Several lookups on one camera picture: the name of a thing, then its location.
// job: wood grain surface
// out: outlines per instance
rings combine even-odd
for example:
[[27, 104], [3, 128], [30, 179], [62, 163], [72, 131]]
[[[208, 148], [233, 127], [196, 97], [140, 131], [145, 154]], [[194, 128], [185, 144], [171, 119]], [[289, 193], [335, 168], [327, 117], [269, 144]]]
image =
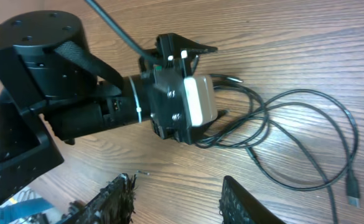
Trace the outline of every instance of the wood grain surface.
[[[364, 0], [99, 0], [144, 48], [158, 34], [175, 32], [219, 48], [202, 57], [199, 74], [224, 73], [265, 100], [296, 88], [310, 88], [340, 100], [359, 124], [360, 147], [354, 163], [361, 187], [360, 209], [349, 206], [345, 180], [333, 185], [341, 223], [364, 223]], [[44, 9], [77, 15], [93, 54], [123, 76], [135, 75], [138, 55], [81, 0], [45, 0]], [[219, 108], [231, 113], [219, 127], [247, 110], [247, 99], [219, 93]], [[349, 142], [344, 115], [312, 95], [289, 96], [323, 109], [339, 122]], [[329, 177], [345, 162], [337, 133], [319, 114], [297, 107], [271, 113], [314, 154]], [[243, 139], [258, 128], [247, 123], [228, 141]], [[74, 146], [58, 139], [65, 162], [39, 177], [31, 187], [67, 212], [74, 200], [90, 201], [119, 173], [139, 174], [135, 223], [221, 223], [218, 200], [222, 179], [232, 175], [286, 223], [331, 223], [326, 190], [293, 192], [268, 180], [244, 150], [199, 149], [160, 140], [149, 122], [78, 138]], [[280, 131], [256, 147], [265, 168], [278, 179], [302, 186], [321, 183], [303, 153]]]

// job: cable plug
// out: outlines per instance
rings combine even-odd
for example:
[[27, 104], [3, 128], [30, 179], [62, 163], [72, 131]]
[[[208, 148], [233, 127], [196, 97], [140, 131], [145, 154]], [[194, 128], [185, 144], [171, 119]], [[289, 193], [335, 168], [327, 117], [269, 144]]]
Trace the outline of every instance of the cable plug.
[[360, 208], [360, 188], [352, 169], [348, 170], [346, 177], [346, 194], [349, 204]]
[[258, 157], [256, 156], [256, 153], [254, 152], [254, 149], [252, 147], [246, 147], [245, 151], [248, 153], [248, 155], [250, 156], [250, 158], [255, 162], [255, 163], [259, 163], [258, 161]]
[[230, 80], [230, 81], [233, 81], [233, 82], [237, 82], [237, 83], [243, 83], [244, 81], [241, 80], [240, 78], [238, 77], [235, 77], [235, 76], [227, 76], [226, 77], [227, 80]]

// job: black cable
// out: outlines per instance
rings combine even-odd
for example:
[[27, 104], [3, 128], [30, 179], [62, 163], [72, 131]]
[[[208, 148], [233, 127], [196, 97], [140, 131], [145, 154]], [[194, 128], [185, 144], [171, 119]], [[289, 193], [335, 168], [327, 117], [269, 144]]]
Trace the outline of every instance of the black cable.
[[[245, 148], [248, 155], [250, 156], [250, 158], [252, 158], [252, 160], [254, 160], [254, 162], [258, 166], [259, 170], [267, 178], [272, 180], [274, 183], [280, 185], [281, 187], [284, 187], [284, 188], [287, 188], [290, 190], [313, 191], [313, 190], [320, 190], [320, 189], [326, 188], [329, 193], [333, 221], [334, 221], [334, 223], [338, 223], [337, 208], [335, 206], [334, 193], [332, 192], [331, 185], [336, 183], [347, 173], [348, 174], [348, 177], [347, 177], [348, 196], [349, 197], [353, 196], [357, 200], [360, 197], [360, 194], [358, 192], [358, 183], [357, 183], [356, 178], [354, 178], [354, 173], [353, 173], [353, 169], [352, 169], [352, 163], [353, 163], [353, 160], [356, 156], [357, 149], [358, 149], [358, 128], [357, 128], [356, 121], [353, 118], [352, 114], [349, 112], [349, 110], [346, 109], [346, 107], [344, 107], [344, 105], [341, 104], [339, 101], [337, 101], [335, 98], [332, 98], [331, 96], [326, 95], [325, 93], [321, 93], [321, 92], [315, 91], [315, 90], [306, 90], [306, 89], [287, 91], [285, 93], [281, 93], [280, 95], [277, 95], [277, 96], [271, 98], [267, 102], [264, 102], [262, 100], [262, 98], [253, 90], [235, 83], [236, 77], [232, 77], [230, 79], [230, 78], [228, 78], [228, 76], [220, 75], [220, 74], [211, 74], [211, 76], [214, 78], [223, 79], [220, 81], [213, 82], [215, 91], [238, 91], [240, 93], [244, 93], [249, 98], [250, 108], [246, 114], [240, 116], [239, 118], [235, 119], [231, 123], [227, 124], [221, 131], [217, 132], [216, 134], [214, 134], [212, 136], [205, 136], [203, 139], [197, 141], [196, 145], [201, 148], [209, 148], [212, 146], [216, 146], [216, 147], [220, 147], [220, 148], [237, 148], [237, 149]], [[347, 140], [346, 140], [345, 136], [343, 135], [342, 130], [339, 128], [338, 124], [329, 115], [324, 113], [322, 110], [320, 110], [314, 106], [308, 105], [306, 103], [298, 103], [298, 102], [281, 103], [279, 105], [268, 106], [270, 103], [272, 103], [284, 96], [294, 94], [294, 93], [311, 93], [311, 94], [314, 94], [317, 96], [321, 96], [321, 97], [331, 101], [333, 104], [338, 106], [345, 113], [345, 116], [349, 120], [350, 125], [353, 130], [352, 152], [350, 152]], [[259, 103], [259, 108], [253, 110], [253, 105], [254, 105], [253, 101], [257, 101]], [[290, 134], [288, 131], [286, 131], [280, 124], [278, 124], [275, 121], [270, 119], [269, 111], [275, 110], [277, 108], [281, 108], [284, 106], [303, 106], [303, 107], [312, 109], [312, 110], [316, 111], [317, 113], [321, 114], [325, 119], [327, 119], [331, 123], [331, 125], [334, 127], [336, 132], [338, 133], [338, 135], [341, 139], [341, 142], [342, 142], [343, 149], [346, 154], [347, 161], [346, 161], [346, 164], [343, 167], [343, 169], [331, 180], [329, 180], [327, 178], [326, 174], [321, 169], [320, 165], [318, 165], [318, 163], [315, 161], [315, 159], [310, 154], [310, 152], [306, 149], [306, 147], [304, 147], [304, 145], [298, 139], [296, 139], [292, 134]], [[235, 131], [237, 128], [242, 126], [247, 121], [251, 121], [251, 120], [261, 120], [262, 121], [260, 128], [252, 136], [248, 137], [244, 141], [240, 141], [240, 142], [234, 143], [234, 144], [222, 143], [223, 138], [230, 135], [233, 131]], [[271, 125], [278, 128], [280, 131], [282, 131], [287, 137], [292, 139], [299, 146], [299, 148], [303, 151], [305, 156], [308, 158], [308, 160], [312, 163], [312, 165], [315, 167], [317, 172], [320, 174], [321, 178], [324, 181], [323, 184], [313, 186], [313, 187], [294, 187], [291, 185], [284, 184], [284, 183], [280, 182], [279, 180], [275, 179], [263, 168], [260, 161], [256, 157], [256, 154], [254, 153], [253, 147], [257, 146], [258, 144], [260, 144], [264, 140], [266, 140], [266, 138], [269, 136]], [[258, 141], [250, 144], [250, 141], [252, 141], [256, 137], [258, 137], [260, 134], [263, 134], [262, 137], [260, 137], [260, 139]]]
[[198, 63], [200, 62], [200, 56], [196, 55], [194, 60], [193, 60], [193, 66], [192, 66], [192, 74], [194, 75], [197, 67], [198, 67]]
[[153, 63], [154, 65], [162, 65], [164, 62], [161, 59], [155, 58], [150, 53], [142, 49], [138, 43], [136, 43], [132, 37], [130, 37], [121, 26], [119, 26], [113, 18], [111, 18], [107, 12], [95, 1], [95, 0], [85, 0], [88, 5], [99, 14], [99, 16], [116, 32], [121, 39], [125, 41], [134, 51], [136, 51], [140, 56], [142, 56], [147, 61]]

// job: usb connector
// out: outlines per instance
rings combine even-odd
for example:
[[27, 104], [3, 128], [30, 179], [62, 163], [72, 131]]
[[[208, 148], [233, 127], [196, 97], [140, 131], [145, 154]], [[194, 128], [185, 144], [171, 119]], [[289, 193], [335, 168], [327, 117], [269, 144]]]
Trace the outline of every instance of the usb connector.
[[358, 186], [358, 180], [352, 170], [348, 171], [346, 177], [346, 194], [348, 196], [349, 204], [360, 208], [360, 188]]

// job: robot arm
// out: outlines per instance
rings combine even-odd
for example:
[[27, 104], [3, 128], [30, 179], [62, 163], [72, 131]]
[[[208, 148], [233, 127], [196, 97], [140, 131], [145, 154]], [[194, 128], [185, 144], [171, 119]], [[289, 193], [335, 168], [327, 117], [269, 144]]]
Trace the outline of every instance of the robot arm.
[[141, 74], [122, 77], [89, 53], [73, 14], [35, 11], [0, 24], [0, 203], [63, 162], [40, 114], [67, 144], [148, 119], [162, 139], [193, 144], [217, 118], [212, 81], [190, 66], [217, 48], [162, 34], [156, 49], [143, 50], [87, 2], [141, 54]]

